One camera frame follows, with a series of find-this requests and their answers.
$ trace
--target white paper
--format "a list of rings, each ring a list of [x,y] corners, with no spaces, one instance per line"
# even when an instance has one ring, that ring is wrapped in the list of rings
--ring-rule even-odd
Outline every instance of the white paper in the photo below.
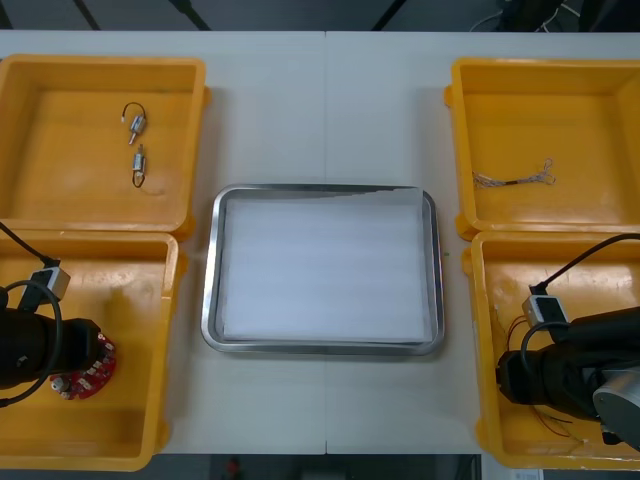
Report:
[[[229,200],[219,296],[225,338],[431,340],[421,208],[418,189]]]

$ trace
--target metal tray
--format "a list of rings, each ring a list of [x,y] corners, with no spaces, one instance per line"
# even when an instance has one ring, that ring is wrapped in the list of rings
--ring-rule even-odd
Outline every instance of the metal tray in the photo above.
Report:
[[[313,185],[313,184],[255,184],[232,185],[222,190],[213,205],[209,253],[204,282],[201,330],[205,341],[223,352],[315,353],[338,355],[426,355],[433,352],[444,338],[444,309],[442,304],[442,270],[440,242],[433,199],[422,192],[422,216],[425,242],[426,289],[429,318],[427,325],[432,340],[423,343],[373,342],[299,342],[299,341],[238,341],[224,338],[222,321],[217,318],[220,289],[220,262],[224,248],[224,225],[227,201],[232,198],[269,199],[321,198],[354,193],[389,191],[396,186],[372,185]]]

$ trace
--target yellow plastic bin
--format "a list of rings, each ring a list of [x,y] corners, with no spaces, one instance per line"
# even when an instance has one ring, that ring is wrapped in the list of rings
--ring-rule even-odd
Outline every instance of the yellow plastic bin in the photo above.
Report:
[[[640,469],[640,452],[626,444],[605,445],[597,422],[579,420],[547,407],[516,405],[498,390],[495,367],[507,350],[507,332],[522,315],[529,285],[537,284],[580,253],[611,235],[593,233],[481,232],[463,254],[469,275],[481,419],[478,442],[512,468]],[[637,242],[616,243],[589,257],[549,286],[569,318],[637,306],[640,250]],[[519,348],[526,324],[516,327],[510,349]],[[550,343],[534,335],[530,348]],[[569,420],[555,422],[545,413]]]
[[[0,219],[14,229],[191,229],[205,66],[189,58],[12,55],[0,63]],[[139,102],[147,125],[135,145]],[[143,144],[146,179],[132,185]]]
[[[462,58],[445,90],[461,213],[478,231],[640,230],[640,62]],[[472,172],[553,186],[474,188]]]
[[[63,318],[96,322],[116,345],[118,363],[107,385],[86,400],[64,400],[47,382],[26,400],[0,409],[0,468],[144,467],[168,437],[162,417],[169,324],[181,275],[178,244],[162,233],[16,233],[62,259],[71,275],[60,303]],[[0,236],[0,285],[28,278],[38,268],[37,259]],[[9,306],[19,297],[13,290]],[[38,313],[53,315],[50,307]]]

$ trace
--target red circuit board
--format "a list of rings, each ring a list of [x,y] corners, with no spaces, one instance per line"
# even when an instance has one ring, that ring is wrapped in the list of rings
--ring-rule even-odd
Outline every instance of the red circuit board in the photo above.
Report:
[[[89,398],[102,390],[113,377],[116,369],[116,347],[102,333],[98,334],[98,343],[98,358],[89,370],[49,377],[51,387],[62,398]]]

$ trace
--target white table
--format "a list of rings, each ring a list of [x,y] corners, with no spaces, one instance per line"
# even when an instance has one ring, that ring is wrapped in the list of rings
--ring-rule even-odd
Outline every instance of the white table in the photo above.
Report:
[[[205,113],[190,268],[170,346],[166,452],[475,453],[465,248],[442,90],[459,56],[638,58],[638,36],[0,32],[13,52],[197,56]],[[446,340],[427,358],[231,355],[199,332],[210,207],[238,182],[415,185],[438,207]]]

